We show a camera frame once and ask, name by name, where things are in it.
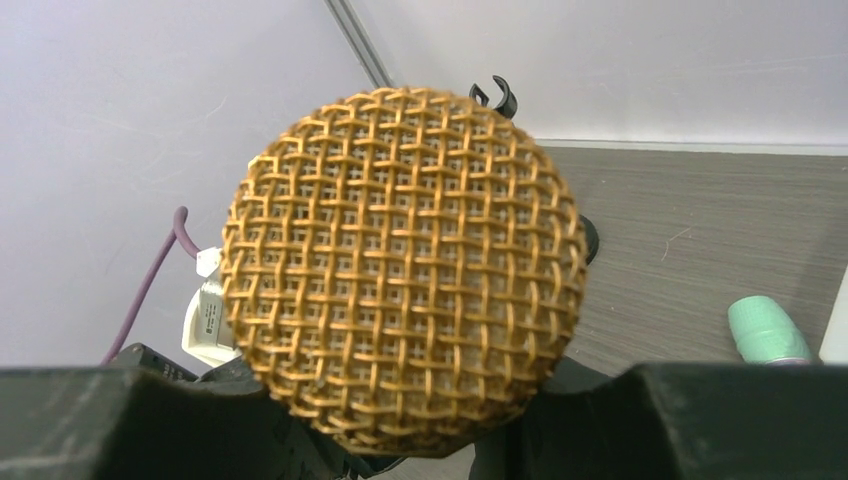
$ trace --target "golden woven object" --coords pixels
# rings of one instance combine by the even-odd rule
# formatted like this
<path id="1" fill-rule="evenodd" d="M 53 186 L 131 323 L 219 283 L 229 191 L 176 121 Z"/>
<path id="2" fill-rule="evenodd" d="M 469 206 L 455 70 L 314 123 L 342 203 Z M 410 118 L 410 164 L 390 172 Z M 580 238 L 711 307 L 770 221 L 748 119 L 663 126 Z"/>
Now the golden woven object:
<path id="1" fill-rule="evenodd" d="M 355 454 L 443 456 L 550 376 L 583 297 L 582 229 L 511 121 L 379 89 L 251 162 L 223 231 L 224 304 L 292 415 Z"/>

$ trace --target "wicker mesh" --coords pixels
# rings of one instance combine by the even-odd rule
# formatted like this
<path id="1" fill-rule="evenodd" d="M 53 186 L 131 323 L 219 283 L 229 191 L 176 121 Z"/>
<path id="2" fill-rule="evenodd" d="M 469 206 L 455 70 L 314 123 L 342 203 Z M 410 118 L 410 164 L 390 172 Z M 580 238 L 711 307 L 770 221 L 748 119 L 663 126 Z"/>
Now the wicker mesh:
<path id="1" fill-rule="evenodd" d="M 586 245 L 568 187 L 469 98 L 380 89 L 256 157 L 223 231 L 229 321 L 291 414 L 358 454 L 441 456 L 561 357 Z"/>

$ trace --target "black cable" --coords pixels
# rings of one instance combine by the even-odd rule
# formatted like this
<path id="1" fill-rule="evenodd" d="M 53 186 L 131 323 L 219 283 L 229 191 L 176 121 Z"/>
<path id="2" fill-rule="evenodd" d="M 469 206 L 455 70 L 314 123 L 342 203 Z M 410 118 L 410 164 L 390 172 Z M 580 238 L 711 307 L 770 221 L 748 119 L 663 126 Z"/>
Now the black cable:
<path id="1" fill-rule="evenodd" d="M 106 356 L 103 357 L 103 360 L 100 363 L 101 365 L 105 365 L 112 361 L 118 352 L 121 351 L 121 348 L 123 348 L 124 342 L 127 341 L 130 330 L 132 330 L 133 324 L 135 323 L 135 319 L 138 318 L 138 312 L 141 310 L 141 304 L 144 303 L 144 298 L 147 297 L 147 292 L 150 291 L 150 286 L 153 285 L 153 280 L 156 279 L 156 274 L 159 273 L 159 269 L 162 267 L 162 263 L 165 262 L 165 257 L 168 256 L 168 253 L 171 251 L 171 247 L 174 246 L 174 243 L 179 242 L 180 246 L 183 247 L 183 250 L 185 250 L 186 253 L 188 253 L 192 258 L 197 258 L 197 254 L 200 252 L 200 249 L 197 248 L 197 245 L 191 240 L 188 232 L 186 232 L 185 222 L 187 218 L 188 209 L 186 207 L 179 207 L 177 211 L 174 212 L 174 224 L 171 227 L 171 231 L 168 233 L 165 243 L 162 244 L 162 248 L 159 249 L 159 253 L 156 254 L 156 258 L 153 260 L 153 265 L 150 266 L 150 269 L 147 270 L 147 275 L 145 275 L 144 280 L 141 281 L 141 286 L 130 304 L 130 309 L 127 312 L 126 317 L 124 317 L 123 324 L 121 324 L 121 329 L 118 330 L 115 340 L 112 341 L 112 345 L 109 347 L 109 350 L 106 352 Z"/>

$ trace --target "white baseboard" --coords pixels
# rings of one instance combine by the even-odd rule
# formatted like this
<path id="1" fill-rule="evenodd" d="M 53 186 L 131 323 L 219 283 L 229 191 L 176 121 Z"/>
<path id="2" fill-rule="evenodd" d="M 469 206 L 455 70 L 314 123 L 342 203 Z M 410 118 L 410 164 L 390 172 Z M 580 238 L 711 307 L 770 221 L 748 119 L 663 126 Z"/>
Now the white baseboard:
<path id="1" fill-rule="evenodd" d="M 660 152 L 739 153 L 765 155 L 848 156 L 848 145 L 747 145 L 713 143 L 615 142 L 590 140 L 536 139 L 542 147 L 599 148 Z"/>

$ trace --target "black hook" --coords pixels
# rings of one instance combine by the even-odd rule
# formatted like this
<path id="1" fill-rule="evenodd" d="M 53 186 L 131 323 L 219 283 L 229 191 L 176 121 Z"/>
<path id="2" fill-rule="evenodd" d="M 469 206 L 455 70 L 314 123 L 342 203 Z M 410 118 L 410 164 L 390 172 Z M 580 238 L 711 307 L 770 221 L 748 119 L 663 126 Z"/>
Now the black hook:
<path id="1" fill-rule="evenodd" d="M 516 112 L 518 112 L 518 99 L 515 98 L 515 95 L 513 95 L 512 90 L 509 88 L 509 84 L 506 83 L 503 77 L 492 75 L 492 80 L 495 81 L 498 88 L 503 92 L 503 98 L 494 110 L 504 117 L 512 119 Z M 489 96 L 483 93 L 483 90 L 476 83 L 471 86 L 468 96 L 484 107 L 489 106 Z"/>

